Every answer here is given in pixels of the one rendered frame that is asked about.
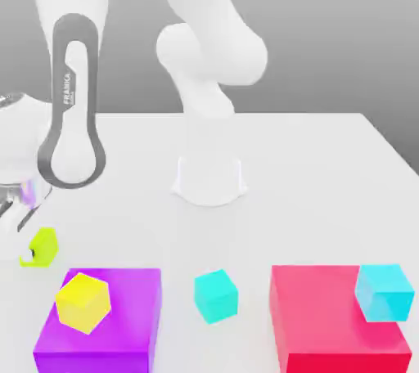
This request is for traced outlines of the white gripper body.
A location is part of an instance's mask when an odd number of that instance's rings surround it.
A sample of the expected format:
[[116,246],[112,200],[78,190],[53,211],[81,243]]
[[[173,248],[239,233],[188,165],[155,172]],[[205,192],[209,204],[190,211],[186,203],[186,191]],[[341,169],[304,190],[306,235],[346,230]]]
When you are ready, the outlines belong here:
[[33,260],[30,243],[38,232],[34,221],[38,209],[18,201],[4,201],[0,205],[0,261]]

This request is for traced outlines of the small lime green cube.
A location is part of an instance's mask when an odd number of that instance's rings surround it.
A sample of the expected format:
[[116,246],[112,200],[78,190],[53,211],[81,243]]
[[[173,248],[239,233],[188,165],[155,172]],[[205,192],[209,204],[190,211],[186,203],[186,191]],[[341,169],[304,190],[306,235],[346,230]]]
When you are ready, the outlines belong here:
[[49,267],[58,252],[56,230],[41,227],[30,241],[28,250],[20,256],[22,267]]

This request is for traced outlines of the small yellow cube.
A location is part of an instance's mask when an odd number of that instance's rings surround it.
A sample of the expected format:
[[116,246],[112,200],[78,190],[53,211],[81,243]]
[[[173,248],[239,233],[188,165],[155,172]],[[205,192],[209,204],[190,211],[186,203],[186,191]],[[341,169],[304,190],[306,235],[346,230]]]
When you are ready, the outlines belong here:
[[77,273],[55,296],[61,324],[86,335],[110,313],[108,283],[84,273]]

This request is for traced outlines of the small turquoise cube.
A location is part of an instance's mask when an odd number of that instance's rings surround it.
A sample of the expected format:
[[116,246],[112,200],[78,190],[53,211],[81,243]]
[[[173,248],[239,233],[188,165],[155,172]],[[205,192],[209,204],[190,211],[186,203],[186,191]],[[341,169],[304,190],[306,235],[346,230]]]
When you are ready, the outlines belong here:
[[238,313],[238,289],[223,270],[194,279],[194,301],[207,324],[214,324]]

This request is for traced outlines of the small light blue cube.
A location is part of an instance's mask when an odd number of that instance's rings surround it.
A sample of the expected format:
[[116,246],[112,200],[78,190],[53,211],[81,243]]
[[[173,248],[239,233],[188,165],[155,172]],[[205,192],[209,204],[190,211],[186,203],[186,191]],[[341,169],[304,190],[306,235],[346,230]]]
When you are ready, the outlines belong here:
[[406,321],[415,296],[399,264],[363,264],[354,289],[367,322]]

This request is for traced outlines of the large purple box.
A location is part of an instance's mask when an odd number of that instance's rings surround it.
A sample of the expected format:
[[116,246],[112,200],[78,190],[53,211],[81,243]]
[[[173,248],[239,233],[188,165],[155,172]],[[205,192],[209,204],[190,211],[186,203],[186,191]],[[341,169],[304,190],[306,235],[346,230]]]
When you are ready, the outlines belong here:
[[38,373],[152,373],[162,306],[159,268],[71,268],[110,288],[110,313],[86,335],[60,323],[51,309],[34,346]]

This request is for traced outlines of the large red box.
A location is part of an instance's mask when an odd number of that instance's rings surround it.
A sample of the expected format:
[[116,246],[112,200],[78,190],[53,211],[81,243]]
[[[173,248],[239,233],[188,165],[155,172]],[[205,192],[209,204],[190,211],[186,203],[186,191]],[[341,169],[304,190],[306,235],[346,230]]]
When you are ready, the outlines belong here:
[[355,265],[274,265],[269,310],[280,373],[408,373],[394,322],[366,321]]

